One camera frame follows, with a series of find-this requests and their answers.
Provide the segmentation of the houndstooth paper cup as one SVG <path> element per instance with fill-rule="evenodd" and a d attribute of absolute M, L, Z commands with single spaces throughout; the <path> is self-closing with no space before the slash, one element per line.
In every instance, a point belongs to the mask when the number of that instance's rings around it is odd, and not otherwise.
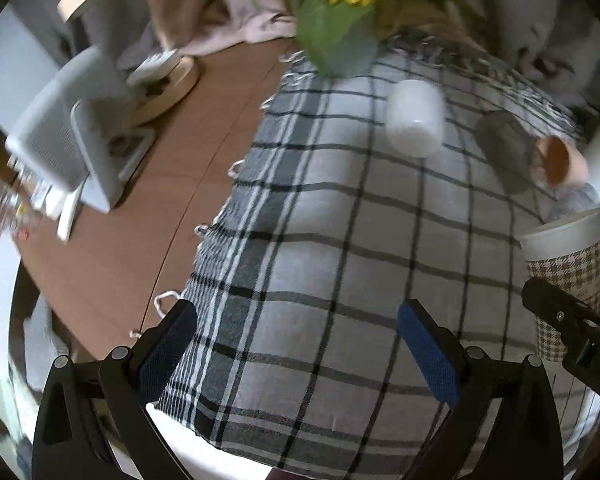
<path fill-rule="evenodd" d="M 517 236 L 528 274 L 600 310 L 600 208 L 570 214 Z"/>

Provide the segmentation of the clear bluish plastic cup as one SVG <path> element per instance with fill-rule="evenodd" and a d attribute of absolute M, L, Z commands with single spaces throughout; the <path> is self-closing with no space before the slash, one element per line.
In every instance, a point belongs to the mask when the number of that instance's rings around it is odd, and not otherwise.
<path fill-rule="evenodd" d="M 554 202 L 548 206 L 547 212 L 542 213 L 542 219 L 544 223 L 550 223 L 597 208 L 600 208 L 600 198 L 592 185 L 585 183 L 558 188 Z"/>

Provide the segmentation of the terracotta pink cup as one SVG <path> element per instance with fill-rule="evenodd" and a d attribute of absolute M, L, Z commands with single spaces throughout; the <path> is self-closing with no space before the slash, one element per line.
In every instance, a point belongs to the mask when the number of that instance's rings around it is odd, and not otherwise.
<path fill-rule="evenodd" d="M 588 163 L 571 143 L 546 136 L 532 150 L 531 174 L 549 188 L 577 188 L 588 182 Z"/>

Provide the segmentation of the white ceramic cup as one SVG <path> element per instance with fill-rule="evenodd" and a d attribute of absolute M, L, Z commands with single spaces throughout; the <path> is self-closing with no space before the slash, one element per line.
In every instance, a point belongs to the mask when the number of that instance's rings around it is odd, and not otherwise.
<path fill-rule="evenodd" d="M 400 154 L 427 158 L 444 140 L 445 102 L 436 84 L 405 79 L 391 87 L 385 110 L 385 134 Z"/>

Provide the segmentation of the maroon trouser legs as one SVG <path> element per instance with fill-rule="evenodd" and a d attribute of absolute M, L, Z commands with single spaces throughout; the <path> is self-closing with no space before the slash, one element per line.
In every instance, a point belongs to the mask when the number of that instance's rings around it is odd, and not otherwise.
<path fill-rule="evenodd" d="M 310 480 L 309 478 L 299 476 L 298 474 L 292 474 L 291 472 L 273 468 L 265 480 Z"/>

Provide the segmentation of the plaid grey white tablecloth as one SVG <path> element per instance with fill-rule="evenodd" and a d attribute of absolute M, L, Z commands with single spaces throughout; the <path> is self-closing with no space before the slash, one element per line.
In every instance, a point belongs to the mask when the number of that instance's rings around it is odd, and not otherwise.
<path fill-rule="evenodd" d="M 436 84 L 444 140 L 427 158 L 385 134 L 391 87 Z M 576 116 L 496 58 L 393 40 L 363 76 L 288 61 L 183 295 L 197 327 L 157 408 L 219 448 L 317 479 L 400 479 L 442 419 L 396 314 L 417 299 L 494 359 L 535 349 L 516 237 L 552 191 L 505 192 L 474 137 L 490 112 L 534 140 Z"/>

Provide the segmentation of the ribbed blue-grey vase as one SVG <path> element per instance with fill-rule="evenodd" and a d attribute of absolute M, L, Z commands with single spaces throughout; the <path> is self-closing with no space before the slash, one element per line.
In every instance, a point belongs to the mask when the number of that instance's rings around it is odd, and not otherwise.
<path fill-rule="evenodd" d="M 353 23 L 334 46 L 312 47 L 308 55 L 323 76 L 354 78 L 370 70 L 379 48 L 375 15 L 367 14 Z"/>

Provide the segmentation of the pink beige cloth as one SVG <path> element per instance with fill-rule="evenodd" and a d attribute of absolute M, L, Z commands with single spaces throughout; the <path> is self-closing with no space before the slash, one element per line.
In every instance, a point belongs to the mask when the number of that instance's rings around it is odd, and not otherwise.
<path fill-rule="evenodd" d="M 205 56 L 296 36 L 284 0 L 147 0 L 161 47 Z"/>

